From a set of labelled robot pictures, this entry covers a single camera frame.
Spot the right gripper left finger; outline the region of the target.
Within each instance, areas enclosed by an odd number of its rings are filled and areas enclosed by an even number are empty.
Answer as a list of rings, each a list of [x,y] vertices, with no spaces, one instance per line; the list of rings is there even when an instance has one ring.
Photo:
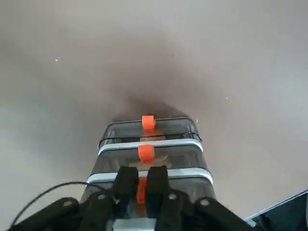
[[[38,199],[58,188],[84,185],[95,188],[87,200],[63,197],[19,222],[21,215]],[[105,231],[108,222],[126,211],[136,196],[138,171],[135,167],[121,167],[110,189],[97,183],[71,181],[55,185],[32,199],[11,223],[12,231]]]

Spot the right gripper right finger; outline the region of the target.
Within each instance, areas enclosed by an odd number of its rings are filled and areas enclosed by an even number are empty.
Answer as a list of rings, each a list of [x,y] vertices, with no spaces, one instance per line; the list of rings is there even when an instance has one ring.
[[[253,228],[216,199],[172,189],[165,166],[151,167],[145,189],[147,216],[155,231],[252,231]]]

